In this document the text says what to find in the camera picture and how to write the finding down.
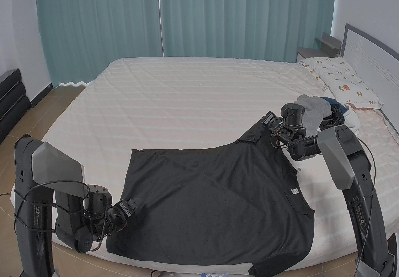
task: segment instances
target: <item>robotic arm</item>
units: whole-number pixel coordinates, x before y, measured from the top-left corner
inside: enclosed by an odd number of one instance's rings
[[[356,237],[359,263],[357,276],[395,277],[397,275],[396,235],[385,239],[385,226],[370,170],[371,164],[359,140],[346,125],[323,128],[306,137],[302,126],[304,108],[286,104],[277,117],[269,112],[263,124],[271,141],[281,141],[295,161],[322,154],[334,184],[342,190]]]
[[[140,199],[120,200],[112,206],[105,187],[83,183],[79,162],[28,135],[15,144],[15,163],[14,228],[23,277],[59,276],[53,266],[52,233],[78,253],[90,251],[97,241],[94,251],[106,235],[122,230],[141,206]],[[54,230],[53,207],[58,215]]]

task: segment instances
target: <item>bed sheet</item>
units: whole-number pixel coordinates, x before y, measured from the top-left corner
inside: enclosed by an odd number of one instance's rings
[[[322,96],[324,87],[298,63],[222,58],[125,58],[112,62],[57,119],[45,141],[78,160],[85,182],[105,186],[117,201],[131,149],[202,149],[231,143],[269,110],[301,94]],[[356,110],[359,138],[374,153],[376,189],[387,234],[398,231],[399,146],[381,116]],[[321,156],[294,162],[298,181],[315,210],[312,250],[301,268],[356,251],[342,193]],[[53,240],[61,243],[55,235]],[[247,274],[250,264],[164,267],[109,254],[94,256],[130,265],[182,273]]]

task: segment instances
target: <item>headboard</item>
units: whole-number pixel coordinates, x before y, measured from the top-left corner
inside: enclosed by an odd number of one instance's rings
[[[399,54],[371,35],[346,24],[341,53],[384,103],[382,114],[399,131]]]

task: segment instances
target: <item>baseboard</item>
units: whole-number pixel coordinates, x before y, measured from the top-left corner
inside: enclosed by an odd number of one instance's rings
[[[33,100],[30,102],[30,107],[35,107],[43,98],[50,93],[53,89],[53,84],[50,83],[44,90],[42,90]]]

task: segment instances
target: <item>black furniture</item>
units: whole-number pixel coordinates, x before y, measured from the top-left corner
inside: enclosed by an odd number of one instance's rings
[[[341,41],[323,32],[322,38],[316,38],[320,42],[320,50],[310,48],[298,48],[297,62],[306,58],[333,58],[341,49]]]
[[[7,71],[0,76],[0,143],[29,108],[20,70]]]

